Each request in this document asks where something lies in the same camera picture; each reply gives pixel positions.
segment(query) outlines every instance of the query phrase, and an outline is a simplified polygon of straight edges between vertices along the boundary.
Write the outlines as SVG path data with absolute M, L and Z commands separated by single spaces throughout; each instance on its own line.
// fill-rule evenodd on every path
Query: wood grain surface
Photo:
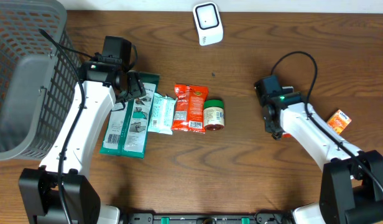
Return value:
M 200 47 L 190 12 L 68 12 L 77 50 L 101 52 L 106 35 L 124 37 L 137 46 L 136 69 L 161 74 L 159 93 L 175 96 L 175 83 L 204 85 L 209 97 L 225 103 L 223 130 L 149 133 L 145 159 L 99 154 L 107 119 L 90 177 L 103 203 L 157 213 L 254 213 L 317 202 L 320 169 L 296 140 L 274 141 L 265 133 L 253 89 L 294 50 L 317 60 L 311 103 L 318 114 L 327 120 L 343 110 L 352 123 L 342 136 L 383 155 L 383 15 L 228 12 L 221 18 L 223 41 Z M 313 65 L 295 55 L 276 74 L 306 93 Z M 0 223 L 27 222 L 17 181 L 23 168 L 38 164 L 0 162 Z

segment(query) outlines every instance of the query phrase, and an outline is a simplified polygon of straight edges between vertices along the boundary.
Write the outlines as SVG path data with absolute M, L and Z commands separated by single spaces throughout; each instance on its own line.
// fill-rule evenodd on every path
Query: red snack bag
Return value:
M 205 133 L 204 102 L 208 95 L 208 87 L 193 85 L 175 85 L 178 97 L 172 130 L 194 131 Z

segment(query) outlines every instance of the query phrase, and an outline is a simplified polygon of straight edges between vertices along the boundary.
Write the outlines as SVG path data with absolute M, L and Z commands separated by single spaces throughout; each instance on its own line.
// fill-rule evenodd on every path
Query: green clip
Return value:
M 161 224 L 169 224 L 169 218 L 161 218 Z
M 241 218 L 241 224 L 249 224 L 249 218 Z

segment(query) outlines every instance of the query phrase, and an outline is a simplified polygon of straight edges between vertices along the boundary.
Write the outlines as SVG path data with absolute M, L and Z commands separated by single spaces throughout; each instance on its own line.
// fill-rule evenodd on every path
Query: white backdrop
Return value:
M 72 10 L 191 11 L 196 0 L 59 0 Z M 383 13 L 383 0 L 216 0 L 222 12 Z

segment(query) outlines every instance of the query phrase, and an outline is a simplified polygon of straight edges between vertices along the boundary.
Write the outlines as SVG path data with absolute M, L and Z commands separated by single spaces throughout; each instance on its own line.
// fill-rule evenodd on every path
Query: basket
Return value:
M 75 73 L 38 28 L 72 48 L 66 20 L 55 0 L 0 0 L 0 160 L 42 159 L 62 128 Z

